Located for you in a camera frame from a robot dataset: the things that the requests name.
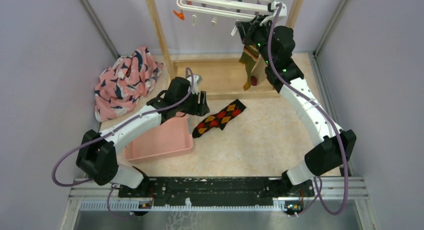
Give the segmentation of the green striped sock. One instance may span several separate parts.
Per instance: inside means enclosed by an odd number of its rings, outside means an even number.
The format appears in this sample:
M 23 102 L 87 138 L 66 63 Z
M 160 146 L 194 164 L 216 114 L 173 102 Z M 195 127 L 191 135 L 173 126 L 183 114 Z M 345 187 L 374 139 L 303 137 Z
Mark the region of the green striped sock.
M 243 52 L 239 62 L 244 65 L 246 72 L 246 82 L 243 85 L 243 90 L 247 91 L 251 86 L 258 85 L 258 73 L 255 73 L 259 62 L 260 53 L 255 46 L 244 45 Z

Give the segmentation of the argyle patterned sock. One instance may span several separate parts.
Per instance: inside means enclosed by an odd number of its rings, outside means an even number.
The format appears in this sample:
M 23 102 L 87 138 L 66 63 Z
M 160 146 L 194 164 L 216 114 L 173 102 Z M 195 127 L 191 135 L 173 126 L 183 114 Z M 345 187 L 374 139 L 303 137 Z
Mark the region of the argyle patterned sock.
M 238 115 L 240 115 L 247 107 L 236 99 L 221 109 L 218 113 L 207 116 L 192 131 L 193 138 L 199 138 L 213 128 L 224 130 L 226 125 Z

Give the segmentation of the wooden hanger stand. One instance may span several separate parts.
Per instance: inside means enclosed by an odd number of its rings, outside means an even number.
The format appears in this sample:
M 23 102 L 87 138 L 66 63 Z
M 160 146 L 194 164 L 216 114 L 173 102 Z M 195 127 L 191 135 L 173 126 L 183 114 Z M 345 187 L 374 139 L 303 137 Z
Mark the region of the wooden hanger stand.
M 207 92 L 207 98 L 210 100 L 259 99 L 279 95 L 267 79 L 258 86 L 251 86 L 247 91 L 243 90 L 247 74 L 245 66 L 239 62 L 241 56 L 213 56 L 211 54 L 196 56 L 170 55 L 156 2 L 155 0 L 145 0 L 145 2 L 156 31 L 170 80 L 182 76 L 184 67 L 191 67 L 196 74 L 202 76 L 199 88 Z M 302 2 L 303 0 L 294 0 L 294 8 L 287 11 L 287 17 L 278 22 L 272 21 L 272 26 L 285 26 L 293 29 L 293 24 Z

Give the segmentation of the white plastic clip hanger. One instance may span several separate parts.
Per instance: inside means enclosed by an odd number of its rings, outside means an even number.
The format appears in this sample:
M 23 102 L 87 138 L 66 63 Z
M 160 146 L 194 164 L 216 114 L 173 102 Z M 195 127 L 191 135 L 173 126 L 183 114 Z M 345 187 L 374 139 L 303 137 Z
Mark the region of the white plastic clip hanger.
M 176 0 L 176 5 L 183 11 L 250 22 L 266 13 L 272 1 L 275 0 Z

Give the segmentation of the beige purple sock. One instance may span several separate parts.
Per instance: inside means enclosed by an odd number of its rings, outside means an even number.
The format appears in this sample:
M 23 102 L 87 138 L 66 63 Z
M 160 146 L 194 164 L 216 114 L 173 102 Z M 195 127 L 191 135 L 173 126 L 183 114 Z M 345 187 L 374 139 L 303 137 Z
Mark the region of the beige purple sock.
M 251 86 L 258 86 L 260 85 L 264 80 L 267 79 L 266 75 L 266 69 L 267 64 L 264 61 L 264 59 L 259 59 L 256 64 L 254 65 L 251 74 L 250 74 L 250 85 Z

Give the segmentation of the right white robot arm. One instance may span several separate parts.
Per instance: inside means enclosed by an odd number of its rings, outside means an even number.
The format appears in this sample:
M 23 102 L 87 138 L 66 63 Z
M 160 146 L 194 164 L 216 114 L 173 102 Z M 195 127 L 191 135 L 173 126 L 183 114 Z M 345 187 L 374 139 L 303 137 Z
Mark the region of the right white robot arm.
M 299 164 L 282 173 L 282 191 L 294 196 L 302 183 L 338 166 L 346 166 L 357 137 L 352 130 L 343 130 L 335 123 L 311 92 L 303 72 L 292 58 L 295 47 L 293 29 L 273 27 L 271 21 L 261 25 L 260 21 L 256 18 L 250 22 L 237 22 L 235 27 L 242 43 L 257 49 L 264 59 L 267 80 L 292 105 L 313 144 L 313 149 Z

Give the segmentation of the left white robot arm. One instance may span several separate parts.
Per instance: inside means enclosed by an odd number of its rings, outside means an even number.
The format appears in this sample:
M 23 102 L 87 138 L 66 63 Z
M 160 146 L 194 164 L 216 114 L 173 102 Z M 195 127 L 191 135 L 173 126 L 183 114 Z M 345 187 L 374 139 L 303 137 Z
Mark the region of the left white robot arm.
M 115 183 L 130 187 L 138 197 L 150 190 L 146 175 L 135 167 L 118 164 L 118 153 L 147 131 L 175 118 L 178 113 L 204 116 L 209 113 L 206 92 L 198 89 L 201 75 L 172 79 L 168 89 L 150 99 L 129 119 L 104 131 L 87 131 L 78 149 L 76 165 L 97 185 Z

